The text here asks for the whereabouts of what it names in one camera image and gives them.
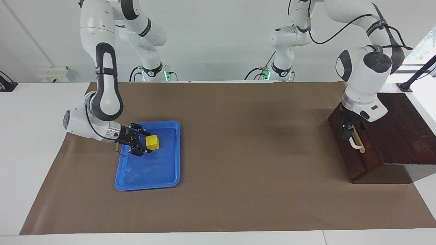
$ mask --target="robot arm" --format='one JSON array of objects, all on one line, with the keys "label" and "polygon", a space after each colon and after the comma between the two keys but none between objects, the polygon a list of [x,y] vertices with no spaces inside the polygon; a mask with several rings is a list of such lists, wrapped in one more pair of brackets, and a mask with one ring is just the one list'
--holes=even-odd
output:
[{"label": "robot arm", "polygon": [[86,94],[83,101],[66,112],[64,128],[81,137],[128,145],[136,156],[150,153],[140,141],[140,135],[150,135],[142,126],[132,123],[126,127],[114,122],[123,112],[114,49],[115,20],[124,20],[136,31],[142,29],[138,35],[149,36],[154,44],[166,36],[161,35],[159,27],[151,28],[147,17],[140,17],[138,0],[80,0],[79,4],[82,45],[95,62],[97,91]]},{"label": "robot arm", "polygon": [[349,23],[355,18],[370,14],[353,22],[366,31],[372,45],[345,50],[336,62],[338,75],[347,83],[342,97],[342,140],[349,140],[352,124],[360,117],[369,122],[386,115],[387,108],[377,93],[388,76],[404,61],[404,52],[393,38],[387,21],[378,7],[369,1],[324,0],[328,16],[338,22]]},{"label": "robot arm", "polygon": [[119,30],[119,36],[123,42],[133,48],[142,63],[142,74],[147,82],[168,81],[165,65],[160,60],[159,53],[146,37],[140,37],[137,33],[127,28]]},{"label": "robot arm", "polygon": [[324,2],[332,20],[363,28],[372,44],[343,51],[336,63],[337,74],[347,83],[341,107],[341,138],[348,140],[353,133],[354,121],[363,117],[373,122],[388,112],[377,98],[377,93],[388,76],[401,66],[405,56],[402,47],[393,38],[387,21],[370,1],[296,0],[290,12],[293,26],[281,27],[270,37],[270,42],[277,51],[276,59],[270,67],[272,79],[286,81],[294,60],[290,48],[306,45],[313,40],[311,14],[320,2]]},{"label": "robot arm", "polygon": [[109,3],[115,10],[115,19],[122,20],[126,27],[119,30],[119,36],[139,55],[145,80],[166,81],[165,65],[155,49],[167,42],[165,30],[141,13],[139,0],[110,0]]},{"label": "robot arm", "polygon": [[[316,0],[311,4],[310,13],[315,10],[318,2],[322,0]],[[308,0],[294,1],[290,9],[292,26],[277,28],[270,34],[269,42],[276,50],[276,57],[268,67],[271,71],[270,79],[288,81],[295,58],[291,48],[311,43],[307,25],[308,9]]]}]

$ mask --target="black clamp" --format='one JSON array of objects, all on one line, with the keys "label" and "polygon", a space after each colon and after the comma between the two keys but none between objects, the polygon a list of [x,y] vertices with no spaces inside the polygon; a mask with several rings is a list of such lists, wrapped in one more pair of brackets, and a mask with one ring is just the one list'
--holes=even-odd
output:
[{"label": "black clamp", "polygon": [[150,136],[151,133],[145,131],[142,125],[131,123],[130,127],[121,127],[120,135],[115,142],[129,146],[129,154],[138,157],[145,153],[152,153],[152,150],[148,149],[141,143],[141,135],[147,137]]},{"label": "black clamp", "polygon": [[368,37],[377,29],[383,30],[385,26],[388,25],[388,22],[385,19],[380,19],[379,21],[375,22],[370,26],[370,28],[366,31],[366,34]]},{"label": "black clamp", "polygon": [[158,68],[155,68],[153,70],[149,70],[149,69],[145,69],[144,67],[142,68],[142,70],[147,74],[147,76],[149,77],[156,77],[157,74],[162,71],[162,69],[164,68],[164,65],[162,64],[162,62],[160,63]]},{"label": "black clamp", "polygon": [[274,64],[274,62],[272,63],[272,66],[271,66],[271,67],[272,67],[272,70],[273,70],[275,73],[279,74],[279,76],[280,76],[281,78],[286,77],[286,76],[289,74],[289,72],[291,71],[291,69],[292,69],[292,67],[290,67],[290,68],[287,69],[287,70],[282,70],[282,69],[276,67],[276,65]]},{"label": "black clamp", "polygon": [[349,140],[354,133],[353,123],[359,119],[359,115],[353,111],[344,108],[343,105],[340,107],[341,110],[341,140]]},{"label": "black clamp", "polygon": [[95,74],[111,75],[115,77],[118,76],[118,72],[116,69],[106,68],[106,67],[96,67]]}]

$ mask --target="white wall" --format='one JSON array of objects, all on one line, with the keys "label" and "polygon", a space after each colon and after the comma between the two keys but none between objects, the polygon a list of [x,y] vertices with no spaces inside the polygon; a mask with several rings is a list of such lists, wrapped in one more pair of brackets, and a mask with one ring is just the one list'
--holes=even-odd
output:
[{"label": "white wall", "polygon": [[[402,32],[410,46],[416,46],[436,23],[433,0],[373,2],[389,24]],[[14,20],[4,3],[19,21]],[[290,25],[287,4],[287,0],[141,1],[143,13],[167,30],[168,42],[158,49],[162,60],[182,80],[240,80],[252,68],[264,65],[274,51],[269,45],[269,33]],[[0,68],[16,80],[33,82],[29,73],[34,73],[37,66],[50,66],[50,62],[70,67],[78,82],[95,79],[92,59],[80,42],[77,0],[0,0],[0,13],[3,23],[0,26]],[[20,22],[29,35],[20,28]],[[315,38],[325,40],[343,24],[330,20],[321,4],[315,10],[313,26],[317,30]],[[323,46],[309,44],[295,48],[296,80],[338,80],[334,64],[339,53],[345,48],[367,44],[365,32],[351,26]],[[3,55],[5,48],[10,50],[7,55]],[[125,81],[140,62],[119,38],[116,49],[119,80]],[[21,63],[28,66],[28,71],[14,68]]]}]

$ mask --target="wooden box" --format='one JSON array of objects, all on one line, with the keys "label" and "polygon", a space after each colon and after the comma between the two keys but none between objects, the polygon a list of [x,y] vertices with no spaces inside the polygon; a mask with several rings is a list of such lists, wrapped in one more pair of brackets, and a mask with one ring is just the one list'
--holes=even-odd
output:
[{"label": "wooden box", "polygon": [[380,93],[388,108],[383,118],[354,123],[365,153],[340,140],[340,105],[330,115],[333,135],[351,182],[409,184],[436,173],[436,136],[405,94]]}]

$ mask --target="black cable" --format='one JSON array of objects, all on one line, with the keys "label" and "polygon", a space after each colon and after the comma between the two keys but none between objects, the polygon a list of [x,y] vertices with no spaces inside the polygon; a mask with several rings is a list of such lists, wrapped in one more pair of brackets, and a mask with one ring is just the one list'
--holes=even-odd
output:
[{"label": "black cable", "polygon": [[11,82],[14,82],[8,75],[6,75],[6,73],[4,73],[3,71],[0,71],[0,73],[2,73],[3,75],[5,75],[7,78],[9,78],[9,80],[11,81]]},{"label": "black cable", "polygon": [[405,48],[409,51],[413,50],[413,48],[404,45],[386,45],[386,46],[382,46],[381,48]]},{"label": "black cable", "polygon": [[435,70],[436,70],[436,67],[433,68],[433,70],[431,70],[429,73],[427,73],[427,75],[425,75],[425,76],[423,76],[423,77],[420,77],[420,78],[416,79],[415,81],[417,81],[417,80],[419,80],[419,79],[423,79],[424,77],[430,75],[430,73],[432,73],[432,72],[435,71]]},{"label": "black cable", "polygon": [[343,30],[345,30],[345,28],[347,28],[348,26],[350,26],[351,24],[353,24],[353,22],[355,22],[355,21],[357,21],[357,20],[359,20],[359,19],[361,19],[361,18],[363,18],[363,17],[367,17],[367,16],[372,16],[372,14],[364,14],[364,15],[361,15],[361,16],[355,18],[355,19],[352,20],[350,23],[346,24],[342,29],[340,29],[340,30],[339,30],[335,35],[333,35],[331,38],[327,39],[327,40],[324,41],[324,42],[317,42],[317,41],[315,41],[315,40],[313,39],[313,37],[312,37],[312,32],[310,31],[310,28],[309,28],[309,36],[310,36],[310,38],[312,39],[312,41],[313,41],[314,43],[316,43],[316,44],[320,44],[320,45],[321,45],[321,44],[325,44],[325,43],[331,41],[331,40],[332,40],[333,38],[335,38],[337,35],[339,35]]},{"label": "black cable", "polygon": [[135,67],[135,68],[132,70],[132,73],[130,74],[129,82],[132,81],[133,74],[135,73],[135,71],[136,71],[137,69],[139,69],[139,68],[138,68],[138,67]]},{"label": "black cable", "polygon": [[133,76],[133,81],[134,81],[134,82],[136,82],[136,76],[137,76],[137,75],[142,75],[142,72],[138,72],[138,73],[136,73],[136,74]]},{"label": "black cable", "polygon": [[257,71],[257,70],[260,70],[260,68],[258,67],[258,68],[254,68],[253,70],[251,70],[251,71],[247,74],[247,76],[245,77],[244,81],[247,80],[247,78],[248,78],[248,76],[250,76],[250,74],[252,74],[254,71]]},{"label": "black cable", "polygon": [[277,51],[274,51],[274,53],[271,55],[271,58],[269,58],[268,62],[266,63],[266,67],[268,68],[269,63],[271,62],[271,60],[273,59],[274,55],[276,54]]},{"label": "black cable", "polygon": [[263,75],[263,73],[257,74],[257,75],[254,77],[254,80],[256,80],[257,76],[259,76],[259,79],[258,79],[258,80],[260,80],[260,78],[262,77],[262,75]]},{"label": "black cable", "polygon": [[[103,139],[105,139],[105,140],[115,141],[115,139],[107,138],[107,137],[104,137],[104,136],[100,135],[100,134],[97,132],[97,130],[94,129],[94,126],[92,125],[91,120],[89,119],[88,107],[86,106],[86,103],[85,103],[85,114],[86,114],[86,119],[88,120],[88,124],[89,124],[89,126],[91,127],[91,129],[94,131],[94,133],[95,133],[96,135],[98,135],[99,137],[101,137],[101,138],[103,138]],[[129,146],[129,143],[127,143],[127,142],[124,141],[124,140],[116,140],[116,141],[118,141],[118,142],[120,142],[120,143],[122,143],[122,144],[125,144],[125,145],[127,145],[128,147],[130,147],[130,146]],[[128,155],[121,155],[121,156],[123,156],[123,157],[128,157],[128,156],[130,156],[130,155],[131,155],[131,153],[129,153]]]},{"label": "black cable", "polygon": [[400,33],[400,31],[397,30],[397,28],[392,27],[392,26],[390,26],[390,25],[386,25],[386,28],[389,28],[389,29],[394,30],[394,31],[397,33],[398,37],[400,38],[401,43],[402,43],[404,46],[407,46],[407,45],[404,43],[403,37],[401,36],[401,33]]},{"label": "black cable", "polygon": [[292,2],[292,0],[289,0],[289,5],[288,5],[288,16],[291,16],[291,14],[289,13],[289,10],[291,9],[291,2]]},{"label": "black cable", "polygon": [[177,76],[177,73],[171,71],[171,72],[168,72],[168,74],[174,74],[174,75],[176,75],[177,82],[179,81],[179,77]]},{"label": "black cable", "polygon": [[[309,0],[309,7],[308,7],[308,9],[307,9],[307,16],[308,17],[310,17],[310,6],[312,5],[312,0]],[[314,43],[316,43],[316,44],[325,44],[325,43],[327,43],[327,42],[329,42],[330,40],[332,40],[333,38],[335,38],[337,35],[339,35],[343,30],[345,30],[345,28],[347,28],[349,25],[351,25],[353,22],[355,22],[355,21],[357,21],[357,20],[359,20],[359,19],[361,19],[361,18],[363,18],[363,17],[367,17],[367,16],[372,16],[372,14],[364,14],[364,15],[361,15],[361,16],[359,16],[359,17],[357,17],[357,18],[355,18],[354,20],[352,20],[351,22],[349,22],[348,24],[346,24],[342,29],[340,29],[335,35],[333,35],[331,38],[329,38],[327,41],[324,41],[324,42],[317,42],[317,41],[315,41],[314,39],[313,39],[313,37],[312,37],[312,33],[311,33],[311,31],[310,31],[310,28],[309,28],[309,36],[310,36],[310,38],[312,39],[312,41],[314,42]]]},{"label": "black cable", "polygon": [[375,47],[373,47],[372,45],[366,45],[365,47],[370,47],[370,48],[374,49],[374,51],[377,51],[377,49]]}]

